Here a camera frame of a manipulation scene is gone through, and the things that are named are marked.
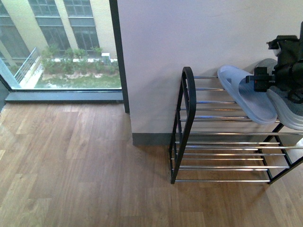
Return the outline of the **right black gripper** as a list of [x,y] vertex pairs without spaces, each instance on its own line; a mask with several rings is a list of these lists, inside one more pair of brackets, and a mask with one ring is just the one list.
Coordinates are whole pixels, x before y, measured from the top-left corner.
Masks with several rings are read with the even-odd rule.
[[246,76],[246,83],[253,81],[255,92],[266,92],[271,86],[287,91],[287,99],[295,104],[303,103],[303,30],[300,37],[278,35],[267,42],[268,48],[275,51],[277,64],[272,75],[266,67],[256,67],[253,76]]

